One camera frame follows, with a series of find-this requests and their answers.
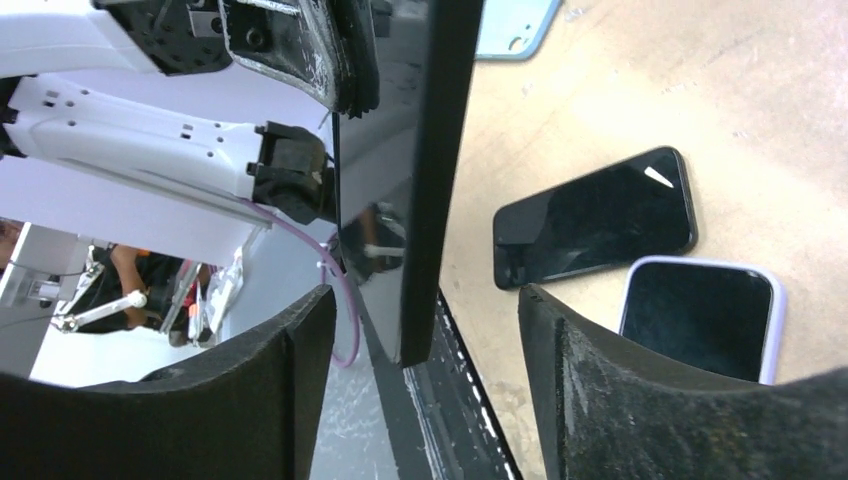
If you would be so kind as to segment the black phone with white sticker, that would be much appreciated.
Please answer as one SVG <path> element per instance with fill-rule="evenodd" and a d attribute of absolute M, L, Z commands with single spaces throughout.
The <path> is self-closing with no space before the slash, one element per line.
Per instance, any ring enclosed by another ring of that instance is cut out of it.
<path fill-rule="evenodd" d="M 493 279 L 514 290 L 683 254 L 697 240 L 684 158 L 660 146 L 499 208 Z"/>

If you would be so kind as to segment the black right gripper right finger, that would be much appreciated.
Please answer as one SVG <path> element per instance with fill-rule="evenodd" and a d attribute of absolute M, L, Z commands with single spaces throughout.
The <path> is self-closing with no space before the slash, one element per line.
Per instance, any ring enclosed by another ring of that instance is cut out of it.
<path fill-rule="evenodd" d="M 777 386 L 646 349 L 538 286 L 518 320 L 551 479 L 843 479 L 847 372 Z"/>

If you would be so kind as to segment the light blue phone case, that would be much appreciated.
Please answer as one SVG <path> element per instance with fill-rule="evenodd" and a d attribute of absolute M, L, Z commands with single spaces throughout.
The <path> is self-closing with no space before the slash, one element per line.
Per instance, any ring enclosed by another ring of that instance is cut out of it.
<path fill-rule="evenodd" d="M 561 0 L 485 0 L 476 60 L 524 61 L 544 40 Z"/>

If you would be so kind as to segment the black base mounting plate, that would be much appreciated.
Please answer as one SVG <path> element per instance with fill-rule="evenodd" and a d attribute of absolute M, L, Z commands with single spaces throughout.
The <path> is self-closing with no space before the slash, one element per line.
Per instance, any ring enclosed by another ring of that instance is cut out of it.
<path fill-rule="evenodd" d="M 364 339 L 399 478 L 523 478 L 442 295 L 428 361 L 392 364 L 369 322 Z"/>

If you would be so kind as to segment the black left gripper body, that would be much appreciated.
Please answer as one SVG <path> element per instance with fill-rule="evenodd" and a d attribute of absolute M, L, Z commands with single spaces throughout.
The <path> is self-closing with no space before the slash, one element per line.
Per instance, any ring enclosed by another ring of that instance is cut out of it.
<path fill-rule="evenodd" d="M 94 1 L 168 76 L 213 73 L 232 63 L 214 0 Z"/>

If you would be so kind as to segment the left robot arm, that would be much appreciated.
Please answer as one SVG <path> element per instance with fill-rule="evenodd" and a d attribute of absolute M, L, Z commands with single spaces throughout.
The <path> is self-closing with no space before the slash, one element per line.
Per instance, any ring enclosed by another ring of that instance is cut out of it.
<path fill-rule="evenodd" d="M 65 83 L 62 73 L 166 76 L 239 65 L 308 94 L 334 114 L 379 103 L 369 1 L 5 1 L 1 153 L 118 178 L 181 184 L 199 200 L 233 196 L 308 224 L 337 219 L 336 172 L 299 126 L 233 123 Z"/>

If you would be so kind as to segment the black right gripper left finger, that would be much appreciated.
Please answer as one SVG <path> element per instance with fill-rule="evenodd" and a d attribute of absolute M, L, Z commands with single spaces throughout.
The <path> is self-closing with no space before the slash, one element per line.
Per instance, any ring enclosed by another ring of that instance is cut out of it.
<path fill-rule="evenodd" d="M 286 310 L 136 382 L 1 378 L 5 479 L 305 479 L 335 339 L 318 286 Z"/>

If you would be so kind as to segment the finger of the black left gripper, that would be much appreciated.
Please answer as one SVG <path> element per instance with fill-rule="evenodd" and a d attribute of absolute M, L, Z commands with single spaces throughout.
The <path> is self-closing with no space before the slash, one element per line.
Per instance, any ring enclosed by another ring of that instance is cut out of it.
<path fill-rule="evenodd" d="M 220 1 L 223 38 L 239 65 L 359 117 L 379 105 L 369 1 Z"/>

